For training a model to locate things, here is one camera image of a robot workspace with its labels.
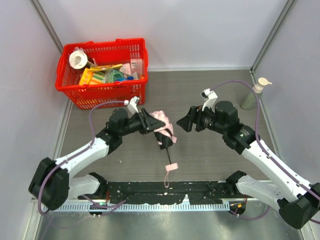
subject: wood grain surface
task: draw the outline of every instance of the wood grain surface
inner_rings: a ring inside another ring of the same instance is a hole
[[[242,80],[252,85],[248,70],[166,71],[149,72],[146,104],[149,113],[163,110],[173,124],[177,143],[170,149],[173,162],[179,168],[169,174],[169,180],[225,180],[241,170],[258,180],[267,177],[250,161],[228,148],[222,136],[204,130],[186,133],[176,125],[191,106],[202,105],[201,91],[229,80]],[[243,110],[239,104],[248,89],[239,83],[230,83],[216,90],[218,101],[231,101],[238,109],[240,121],[254,128],[257,109]],[[104,128],[114,108],[97,109],[92,114],[95,133]],[[66,155],[91,140],[88,110],[72,107],[61,155]],[[259,134],[273,149],[263,115],[260,114]],[[78,177],[96,172],[108,181],[163,181],[168,158],[160,150],[153,133],[133,133],[123,138],[123,144],[110,155],[83,169]]]

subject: yellow object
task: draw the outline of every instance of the yellow object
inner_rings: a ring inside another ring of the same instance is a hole
[[[95,77],[93,77],[93,72],[89,71],[89,68],[85,68],[81,79],[79,81],[79,85],[96,85],[96,84],[103,84],[103,82]]]
[[[90,67],[90,72],[101,72],[109,69],[119,69],[122,67],[122,64],[116,64],[116,65],[104,65],[104,66],[93,66]]]

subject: bottle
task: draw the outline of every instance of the bottle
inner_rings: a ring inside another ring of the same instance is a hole
[[[265,79],[264,77],[260,77],[258,79],[258,82],[253,86],[253,91],[256,93],[256,95],[258,96],[258,100],[261,99],[262,97],[262,90],[264,89],[265,86],[267,86],[268,84],[272,84],[272,82],[269,82],[267,79]],[[240,107],[242,109],[254,109],[255,106],[257,105],[257,101],[256,101],[256,97],[255,94],[250,91],[242,100],[242,102],[240,103]]]

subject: plastic basket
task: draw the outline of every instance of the plastic basket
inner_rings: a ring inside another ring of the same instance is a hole
[[[75,47],[82,48],[98,65],[125,64],[130,59],[142,59],[143,77],[139,80],[128,80],[97,85],[78,85],[82,73],[69,64],[69,56]],[[130,100],[137,96],[138,104],[145,103],[146,84],[148,82],[148,52],[143,38],[117,39],[110,42],[83,42],[67,44],[63,48],[56,70],[55,88],[63,92],[80,109],[92,109],[107,101]],[[106,104],[102,108],[117,107],[122,104]]]

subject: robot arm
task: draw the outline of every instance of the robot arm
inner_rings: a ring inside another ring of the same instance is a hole
[[[281,161],[260,139],[260,144],[268,152],[268,155],[265,154],[256,140],[255,131],[240,123],[238,111],[231,102],[220,101],[212,109],[217,99],[215,92],[206,89],[201,95],[205,100],[204,105],[192,106],[188,114],[177,121],[177,125],[186,132],[190,132],[195,124],[197,132],[209,129],[222,134],[222,139],[229,148],[255,164],[273,184],[262,183],[241,171],[233,173],[226,182],[241,194],[256,198],[278,210],[292,227],[302,228],[320,210],[320,204],[301,184],[320,196],[320,183],[311,185]],[[281,170],[270,159],[271,156],[295,176],[299,184]]]
[[[130,118],[123,108],[113,111],[106,127],[83,147],[56,160],[48,157],[43,159],[29,185],[29,192],[38,198],[41,185],[48,173],[66,161],[52,174],[44,187],[41,202],[49,210],[56,210],[66,199],[78,198],[83,194],[90,198],[104,196],[107,191],[107,181],[103,177],[94,172],[84,177],[74,178],[74,176],[89,164],[115,151],[122,144],[123,136],[134,132],[148,134],[166,125],[151,116],[144,108],[138,112],[136,103],[135,98],[130,103],[127,102],[128,109],[133,113]]]

